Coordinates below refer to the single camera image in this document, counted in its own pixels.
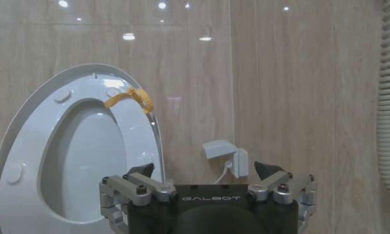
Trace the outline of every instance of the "electrical outlet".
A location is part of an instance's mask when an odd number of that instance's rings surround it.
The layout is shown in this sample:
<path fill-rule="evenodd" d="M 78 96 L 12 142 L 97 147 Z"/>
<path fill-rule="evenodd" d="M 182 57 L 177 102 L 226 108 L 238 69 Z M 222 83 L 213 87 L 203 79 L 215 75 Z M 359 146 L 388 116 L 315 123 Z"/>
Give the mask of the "electrical outlet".
<path fill-rule="evenodd" d="M 230 171 L 235 178 L 249 176 L 249 153 L 242 148 L 238 148 L 233 155 L 233 167 Z"/>

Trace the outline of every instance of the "white toilet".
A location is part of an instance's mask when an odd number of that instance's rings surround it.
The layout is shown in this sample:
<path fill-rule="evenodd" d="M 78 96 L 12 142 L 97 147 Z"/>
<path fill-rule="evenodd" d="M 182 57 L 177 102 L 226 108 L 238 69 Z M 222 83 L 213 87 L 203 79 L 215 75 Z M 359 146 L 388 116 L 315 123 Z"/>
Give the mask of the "white toilet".
<path fill-rule="evenodd" d="M 158 124 L 133 99 L 103 102 L 139 88 L 114 67 L 86 64 L 57 74 L 18 110 L 0 157 L 2 234 L 110 234 L 99 215 L 98 182 L 154 163 L 163 181 Z"/>

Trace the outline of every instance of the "bathroom wall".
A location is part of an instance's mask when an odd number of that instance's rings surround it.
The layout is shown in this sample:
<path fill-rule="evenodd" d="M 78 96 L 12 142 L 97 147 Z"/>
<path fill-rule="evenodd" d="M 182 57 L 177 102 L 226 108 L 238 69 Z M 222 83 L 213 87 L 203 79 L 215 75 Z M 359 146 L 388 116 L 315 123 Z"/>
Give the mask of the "bathroom wall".
<path fill-rule="evenodd" d="M 74 65 L 105 63 L 151 95 L 167 178 L 213 182 L 222 164 L 206 161 L 201 144 L 234 138 L 229 1 L 167 0 L 165 9 L 155 0 L 66 2 L 0 0 L 0 141 L 42 82 Z"/>
<path fill-rule="evenodd" d="M 382 1 L 230 0 L 230 14 L 235 144 L 315 175 L 307 233 L 390 234 L 375 159 Z"/>
<path fill-rule="evenodd" d="M 251 163 L 315 175 L 309 234 L 390 234 L 375 160 L 380 0 L 66 1 L 0 0 L 0 141 L 42 82 L 110 64 L 154 99 L 167 178 L 211 182 L 222 160 L 206 161 L 201 144 L 227 139 Z"/>

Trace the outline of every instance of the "toilet lid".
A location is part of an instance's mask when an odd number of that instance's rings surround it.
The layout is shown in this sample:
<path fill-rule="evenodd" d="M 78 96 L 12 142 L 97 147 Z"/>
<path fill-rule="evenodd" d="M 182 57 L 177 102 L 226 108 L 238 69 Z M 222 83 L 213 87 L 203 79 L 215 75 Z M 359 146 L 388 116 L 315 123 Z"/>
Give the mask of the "toilet lid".
<path fill-rule="evenodd" d="M 2 234 L 111 233 L 99 215 L 98 181 L 154 164 L 163 181 L 158 124 L 133 99 L 139 88 L 118 69 L 86 64 L 55 75 L 23 103 L 0 148 Z"/>

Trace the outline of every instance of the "robotic hand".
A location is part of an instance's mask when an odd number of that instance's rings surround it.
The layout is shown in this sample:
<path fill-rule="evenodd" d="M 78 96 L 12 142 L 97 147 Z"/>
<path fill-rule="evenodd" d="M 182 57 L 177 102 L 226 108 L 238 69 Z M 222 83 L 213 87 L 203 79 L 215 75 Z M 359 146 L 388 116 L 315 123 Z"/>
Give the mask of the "robotic hand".
<path fill-rule="evenodd" d="M 171 185 L 153 164 L 99 183 L 101 215 L 115 234 L 299 234 L 315 213 L 313 175 L 254 163 L 253 185 Z"/>

